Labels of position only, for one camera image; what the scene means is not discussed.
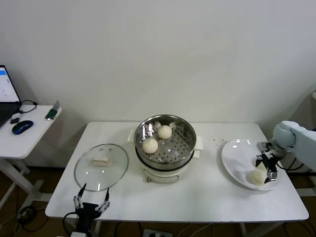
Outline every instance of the small white table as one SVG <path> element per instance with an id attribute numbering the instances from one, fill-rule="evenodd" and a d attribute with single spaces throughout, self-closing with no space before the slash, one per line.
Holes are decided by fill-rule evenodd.
<path id="1" fill-rule="evenodd" d="M 33 107 L 33 105 L 23 105 L 22 110 L 28 111 Z M 28 197 L 24 201 L 22 208 L 30 205 L 35 200 L 49 201 L 51 194 L 43 194 L 39 192 L 43 180 L 37 180 L 36 183 L 32 185 L 23 176 L 25 173 L 30 173 L 30 170 L 20 160 L 30 154 L 41 137 L 55 121 L 46 120 L 44 118 L 51 108 L 52 106 L 50 105 L 38 105 L 35 110 L 22 114 L 20 121 L 31 120 L 34 125 L 19 135 L 14 135 L 12 133 L 12 128 L 15 124 L 10 124 L 10 120 L 0 127 L 0 171 L 13 181 L 13 184 L 0 201 L 0 209 L 14 190 L 15 185 L 18 185 L 28 193 Z M 18 172 L 12 165 L 17 166 L 21 172 Z"/>
<path id="2" fill-rule="evenodd" d="M 46 208 L 49 217 L 62 218 L 74 211 L 73 198 L 80 188 L 74 169 L 81 155 L 105 143 L 122 146 L 129 156 L 123 178 L 110 188 L 110 207 L 98 220 L 157 222 L 279 222 L 258 228 L 250 235 L 262 236 L 284 221 L 305 220 L 309 214 L 286 173 L 278 186 L 254 191 L 239 185 L 225 170 L 221 150 L 231 139 L 266 141 L 254 123 L 192 123 L 203 137 L 200 158 L 192 159 L 189 172 L 171 184 L 147 183 L 133 143 L 127 142 L 137 122 L 91 122 L 87 125 Z M 106 191 L 85 191 L 82 200 L 100 204 Z"/>

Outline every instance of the white wall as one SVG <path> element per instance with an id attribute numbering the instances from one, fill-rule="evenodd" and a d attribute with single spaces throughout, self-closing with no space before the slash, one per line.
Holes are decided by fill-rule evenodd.
<path id="1" fill-rule="evenodd" d="M 63 106 L 28 158 L 66 165 L 92 120 L 258 122 L 270 135 L 316 84 L 314 0 L 11 0 L 0 64 Z"/>

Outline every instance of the blue mouse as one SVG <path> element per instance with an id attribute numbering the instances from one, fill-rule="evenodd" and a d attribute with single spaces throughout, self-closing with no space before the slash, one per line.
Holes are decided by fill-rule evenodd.
<path id="1" fill-rule="evenodd" d="M 21 121 L 19 123 L 17 123 L 13 128 L 12 128 L 12 132 L 15 134 L 15 135 L 19 135 L 21 134 L 22 132 L 24 132 L 25 130 L 28 130 L 30 127 L 33 126 L 33 122 L 30 121 L 30 120 L 24 120 L 24 121 Z"/>

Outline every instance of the glass pot lid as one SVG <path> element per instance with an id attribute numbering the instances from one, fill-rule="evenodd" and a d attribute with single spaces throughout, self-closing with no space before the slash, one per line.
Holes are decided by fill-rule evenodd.
<path id="1" fill-rule="evenodd" d="M 91 148 L 78 160 L 75 180 L 86 190 L 102 191 L 116 184 L 128 167 L 126 151 L 116 144 L 102 144 Z"/>

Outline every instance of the floor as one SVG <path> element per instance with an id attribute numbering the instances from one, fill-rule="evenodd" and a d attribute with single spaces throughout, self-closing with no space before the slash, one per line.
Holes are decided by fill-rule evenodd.
<path id="1" fill-rule="evenodd" d="M 62 171 L 43 171 L 43 170 L 32 170 L 31 174 L 27 175 L 28 180 L 34 183 L 37 179 L 48 179 L 50 182 L 45 182 L 41 191 L 45 193 L 52 193 L 62 175 Z M 296 188 L 310 188 L 312 183 L 307 177 L 291 177 L 291 180 Z M 5 194 L 6 190 L 10 187 L 11 181 L 2 173 L 0 173 L 0 198 Z M 19 189 L 14 190 L 14 192 L 9 197 L 6 205 L 0 210 L 0 224 L 7 220 L 9 217 L 13 216 L 16 211 L 16 204 L 20 206 L 23 200 L 26 198 L 26 194 Z M 310 218 L 309 221 L 316 228 L 316 197 L 304 197 L 302 198 L 305 206 L 307 207 Z M 37 209 L 44 209 L 44 203 L 35 202 L 34 206 Z M 40 226 L 46 220 L 44 211 L 40 211 L 36 219 L 27 225 L 28 230 L 34 230 Z M 0 237 L 56 237 L 56 236 L 67 236 L 66 232 L 62 227 L 62 221 L 59 219 L 48 219 L 47 223 L 37 232 L 28 233 L 21 229 L 17 234 L 14 234 L 13 229 L 17 222 L 15 217 L 3 224 L 0 229 Z M 101 237 L 113 237 L 113 232 L 117 226 L 117 222 L 103 222 L 100 229 Z M 309 230 L 312 232 L 309 223 L 303 222 L 305 226 L 308 226 Z M 152 229 L 163 232 L 172 233 L 173 236 L 177 234 L 187 226 L 188 224 L 183 223 L 141 223 L 142 230 Z M 204 227 L 205 224 L 192 224 L 186 231 L 182 232 L 179 237 L 189 237 L 199 228 Z M 246 224 L 247 230 L 251 230 L 256 227 L 256 224 Z M 310 237 L 307 230 L 305 230 L 301 224 L 291 222 L 286 224 L 286 229 L 290 237 Z M 118 225 L 117 237 L 139 237 L 140 231 L 139 226 L 135 222 L 123 222 Z M 213 224 L 208 226 L 201 232 L 194 235 L 195 237 L 240 237 L 240 227 L 239 224 Z M 269 237 L 287 237 L 283 225 L 274 229 L 272 232 L 267 234 Z"/>

